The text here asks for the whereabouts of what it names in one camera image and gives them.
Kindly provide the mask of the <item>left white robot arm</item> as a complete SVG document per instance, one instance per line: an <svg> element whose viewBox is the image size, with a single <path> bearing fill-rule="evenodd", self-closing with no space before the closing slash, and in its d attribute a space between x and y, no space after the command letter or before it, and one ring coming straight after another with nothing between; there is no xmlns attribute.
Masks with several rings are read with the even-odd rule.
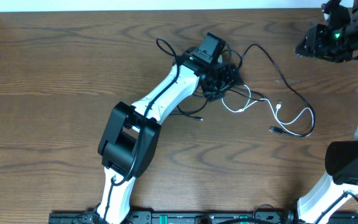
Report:
<svg viewBox="0 0 358 224"><path fill-rule="evenodd" d="M94 209L95 223L122 223L130 211L135 180L150 165L162 123L198 88L206 101L223 97L239 82L238 68L223 53L232 53L222 38L207 33L199 47L181 55L170 44L161 49L173 57L166 78L142 99L127 105L120 101L111 111L99 142L105 173L101 203Z"/></svg>

